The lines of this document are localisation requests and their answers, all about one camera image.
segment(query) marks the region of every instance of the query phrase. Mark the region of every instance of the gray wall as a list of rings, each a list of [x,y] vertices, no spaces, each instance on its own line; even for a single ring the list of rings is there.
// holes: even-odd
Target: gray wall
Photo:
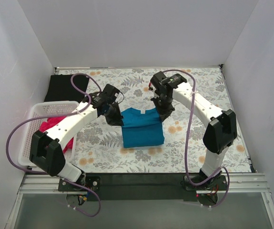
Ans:
[[[19,0],[54,67],[224,63],[258,0]]]
[[[5,142],[30,107],[43,100],[51,73],[52,65],[17,0],[0,0],[0,229],[23,177],[7,161]],[[18,134],[10,148],[16,162],[20,140]]]
[[[274,200],[274,1],[258,2],[224,74],[251,160]]]

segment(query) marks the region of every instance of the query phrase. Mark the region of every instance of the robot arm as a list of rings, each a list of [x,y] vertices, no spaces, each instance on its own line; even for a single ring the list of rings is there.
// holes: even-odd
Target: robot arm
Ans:
[[[119,105],[115,102],[119,90],[107,84],[100,93],[92,93],[91,105],[83,112],[67,116],[56,126],[44,133],[37,131],[32,136],[30,161],[50,176],[60,176],[76,182],[81,179],[82,170],[66,162],[62,150],[84,126],[104,115],[109,125],[123,125]],[[73,111],[82,110],[88,105],[86,97]]]
[[[154,86],[152,100],[162,121],[175,110],[172,106],[173,99],[191,109],[192,94],[195,92],[180,74],[166,77],[163,72],[159,72],[153,76],[151,84]],[[221,167],[228,147],[237,137],[236,115],[232,110],[225,112],[216,107],[199,93],[195,94],[194,114],[206,127],[203,142],[207,151],[205,162],[200,171],[200,175],[205,180],[217,168]]]

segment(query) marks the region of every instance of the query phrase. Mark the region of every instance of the white wall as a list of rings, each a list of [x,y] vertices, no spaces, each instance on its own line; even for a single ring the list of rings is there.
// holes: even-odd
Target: white wall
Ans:
[[[23,173],[5,155],[11,129],[43,100],[53,73],[45,52],[17,0],[0,0],[0,229],[5,227]],[[17,161],[20,137],[12,141]]]
[[[251,160],[274,201],[274,1],[259,0],[224,67]]]
[[[224,63],[258,0],[19,0],[54,67]]]

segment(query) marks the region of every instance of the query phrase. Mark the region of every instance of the folded blue shirt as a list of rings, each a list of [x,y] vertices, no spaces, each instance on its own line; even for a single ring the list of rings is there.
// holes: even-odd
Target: folded blue shirt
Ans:
[[[129,108],[123,112],[122,135],[124,148],[158,146],[164,143],[162,123],[156,108],[141,114]]]

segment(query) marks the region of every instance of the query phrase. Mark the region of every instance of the black fabric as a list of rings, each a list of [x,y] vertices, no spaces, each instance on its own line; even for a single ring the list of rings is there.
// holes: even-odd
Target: black fabric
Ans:
[[[70,79],[72,75],[52,75],[45,102],[52,101],[77,101],[81,102],[85,95],[78,92],[71,85]],[[77,75],[73,79],[74,84],[82,91],[86,91],[89,78],[84,75]]]

